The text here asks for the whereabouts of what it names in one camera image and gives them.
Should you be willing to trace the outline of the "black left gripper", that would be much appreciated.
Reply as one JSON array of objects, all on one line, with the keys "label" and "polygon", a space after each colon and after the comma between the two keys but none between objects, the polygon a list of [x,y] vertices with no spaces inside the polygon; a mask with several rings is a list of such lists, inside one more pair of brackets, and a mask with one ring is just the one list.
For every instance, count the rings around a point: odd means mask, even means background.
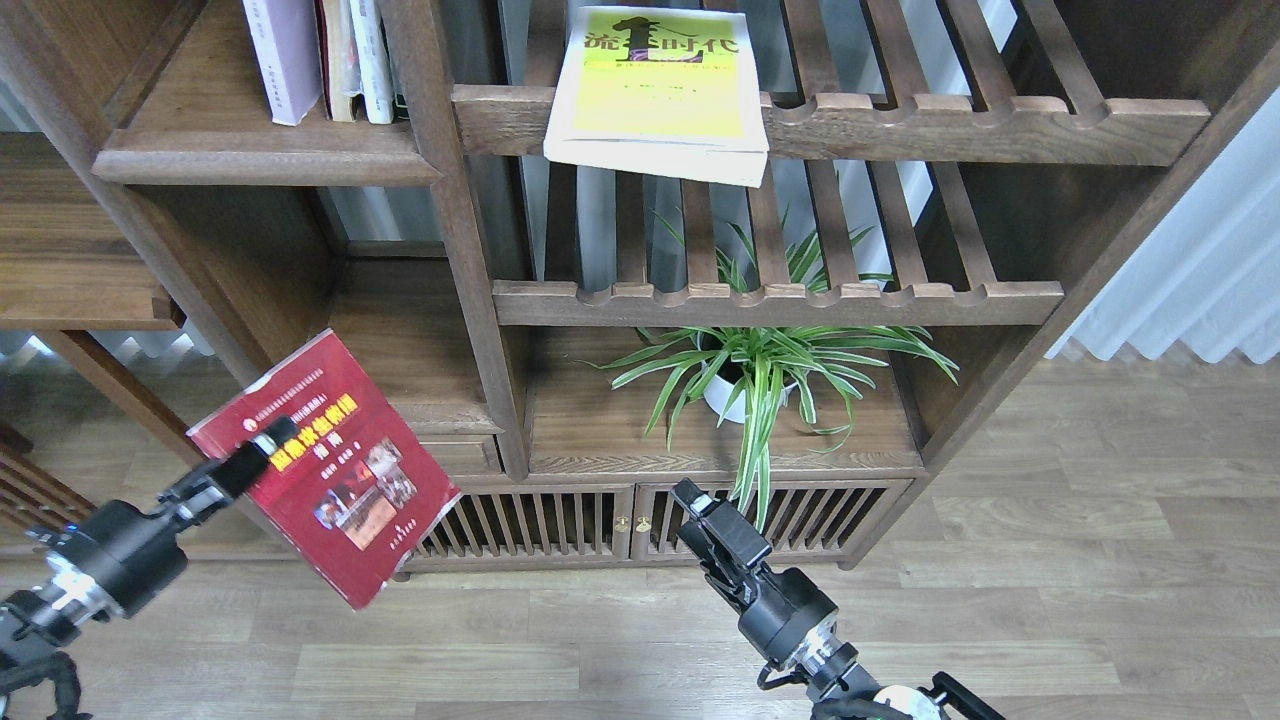
[{"label": "black left gripper", "polygon": [[177,537],[230,506],[266,470],[269,459],[298,427],[280,416],[225,459],[210,459],[140,511],[113,500],[76,529],[52,537],[51,577],[32,589],[38,618],[109,621],[133,618],[184,571]]}]

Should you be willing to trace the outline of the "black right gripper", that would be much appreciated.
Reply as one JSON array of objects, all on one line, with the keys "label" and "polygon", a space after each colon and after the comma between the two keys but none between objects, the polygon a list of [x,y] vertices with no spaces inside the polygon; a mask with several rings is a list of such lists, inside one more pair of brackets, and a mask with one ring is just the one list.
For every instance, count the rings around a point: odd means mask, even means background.
[{"label": "black right gripper", "polygon": [[773,571],[772,544],[732,505],[684,478],[672,488],[687,520],[678,538],[708,585],[739,615],[737,628],[773,670],[823,669],[838,650],[837,606],[803,571]]}]

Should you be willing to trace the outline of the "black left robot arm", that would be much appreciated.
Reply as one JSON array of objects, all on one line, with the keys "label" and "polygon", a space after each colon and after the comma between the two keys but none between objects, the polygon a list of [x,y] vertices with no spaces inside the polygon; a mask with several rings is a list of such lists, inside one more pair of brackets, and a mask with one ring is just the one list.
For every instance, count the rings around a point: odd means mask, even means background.
[{"label": "black left robot arm", "polygon": [[63,652],[93,619],[133,618],[188,565],[177,537],[241,497],[270,456],[297,436],[280,416],[227,457],[214,457],[157,496],[151,512],[113,500],[63,530],[33,527],[52,575],[3,602],[3,702],[14,691],[54,683],[55,719],[82,719],[76,664]]}]

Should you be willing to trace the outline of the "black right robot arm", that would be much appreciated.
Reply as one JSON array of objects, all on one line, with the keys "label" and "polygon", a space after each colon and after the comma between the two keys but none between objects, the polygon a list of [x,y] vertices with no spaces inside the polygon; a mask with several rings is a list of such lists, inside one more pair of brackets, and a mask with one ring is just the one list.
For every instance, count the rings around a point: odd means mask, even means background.
[{"label": "black right robot arm", "polygon": [[771,543],[730,501],[689,478],[673,496],[689,515],[678,537],[765,660],[760,689],[804,685],[814,719],[946,719],[947,706],[966,719],[1002,716],[947,673],[936,673],[929,689],[878,683],[836,637],[837,605],[800,569],[771,569]]}]

